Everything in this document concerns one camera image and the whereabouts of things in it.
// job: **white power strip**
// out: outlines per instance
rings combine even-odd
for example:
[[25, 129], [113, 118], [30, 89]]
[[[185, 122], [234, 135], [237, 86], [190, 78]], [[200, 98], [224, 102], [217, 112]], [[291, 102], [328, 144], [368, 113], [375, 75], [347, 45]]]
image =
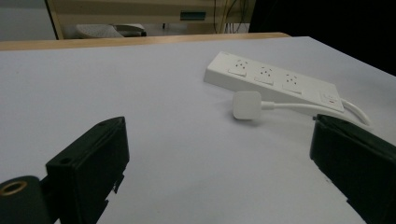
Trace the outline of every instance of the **white power strip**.
[[231, 91], [258, 91], [264, 101], [320, 105], [344, 112], [332, 83], [223, 51], [206, 68], [204, 82]]

